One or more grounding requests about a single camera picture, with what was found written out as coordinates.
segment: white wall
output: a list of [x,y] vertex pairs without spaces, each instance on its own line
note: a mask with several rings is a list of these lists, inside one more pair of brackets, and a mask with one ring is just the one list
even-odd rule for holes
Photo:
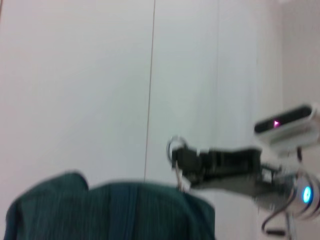
[[[200,149],[255,144],[254,122],[282,108],[280,18],[276,0],[157,0],[155,12],[146,0],[5,1],[0,218],[21,191],[66,169],[91,185],[145,170],[174,184],[174,134]],[[251,200],[197,194],[215,206],[218,240],[260,238]]]
[[[296,0],[283,5],[283,102],[286,108],[320,103],[320,1]],[[320,173],[320,150],[304,152],[308,171]],[[317,240],[320,221],[298,222],[298,239]]]
[[69,169],[143,179],[154,3],[5,0],[0,238],[11,201]]

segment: pink light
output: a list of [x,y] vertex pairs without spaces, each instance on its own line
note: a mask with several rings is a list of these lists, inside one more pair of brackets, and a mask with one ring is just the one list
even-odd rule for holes
[[274,128],[277,128],[277,127],[279,127],[280,126],[280,122],[278,122],[278,121],[274,121],[273,122],[273,127]]

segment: dark green bag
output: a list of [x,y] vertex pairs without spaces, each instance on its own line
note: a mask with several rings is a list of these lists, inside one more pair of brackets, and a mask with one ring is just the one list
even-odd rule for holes
[[215,211],[172,187],[111,183],[89,190],[68,173],[19,197],[4,240],[214,240]]

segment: green cloth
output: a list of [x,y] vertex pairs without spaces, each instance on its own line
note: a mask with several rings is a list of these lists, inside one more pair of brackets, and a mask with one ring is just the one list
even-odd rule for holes
[[173,187],[121,182],[88,189],[78,173],[38,184],[7,213],[4,240],[213,240],[215,211]]

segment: blue light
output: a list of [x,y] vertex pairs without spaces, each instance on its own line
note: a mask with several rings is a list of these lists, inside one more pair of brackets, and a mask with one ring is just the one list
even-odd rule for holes
[[311,200],[311,196],[312,196],[311,188],[307,186],[303,191],[303,201],[305,204],[309,203],[309,201]]

